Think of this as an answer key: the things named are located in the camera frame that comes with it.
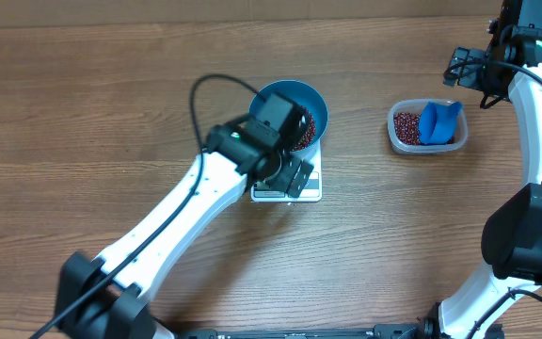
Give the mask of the blue plastic measuring scoop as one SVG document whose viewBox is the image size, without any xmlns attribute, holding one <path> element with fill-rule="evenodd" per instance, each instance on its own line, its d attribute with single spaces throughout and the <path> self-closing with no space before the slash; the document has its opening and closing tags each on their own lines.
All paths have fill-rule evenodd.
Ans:
<svg viewBox="0 0 542 339">
<path fill-rule="evenodd" d="M 428 103 L 420 116 L 418 130 L 423 145 L 447 144 L 455 134 L 457 119 L 463 105 L 455 102 L 450 105 Z"/>
</svg>

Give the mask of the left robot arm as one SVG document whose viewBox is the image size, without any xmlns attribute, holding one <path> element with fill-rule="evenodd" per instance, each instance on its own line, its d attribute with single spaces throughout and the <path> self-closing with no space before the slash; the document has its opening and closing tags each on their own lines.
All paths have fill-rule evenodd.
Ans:
<svg viewBox="0 0 542 339">
<path fill-rule="evenodd" d="M 133 230 L 89 260 L 73 254 L 60 271 L 54 318 L 70 338 L 172 338 L 150 304 L 203 229 L 256 182 L 299 196 L 313 166 L 292 151 L 309 135 L 311 115 L 249 114 L 198 137 L 200 152 L 183 179 Z"/>
</svg>

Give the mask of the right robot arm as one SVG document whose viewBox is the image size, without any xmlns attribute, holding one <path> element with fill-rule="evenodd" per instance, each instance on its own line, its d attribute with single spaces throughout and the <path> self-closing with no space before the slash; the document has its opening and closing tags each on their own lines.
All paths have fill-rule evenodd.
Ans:
<svg viewBox="0 0 542 339">
<path fill-rule="evenodd" d="M 513 105 L 522 186 L 486 221 L 483 260 L 463 285 L 420 323 L 421 338 L 501 338 L 496 320 L 516 301 L 542 303 L 542 0 L 508 0 L 487 29 L 484 50 L 454 50 L 446 85 L 483 93 L 483 109 Z"/>
</svg>

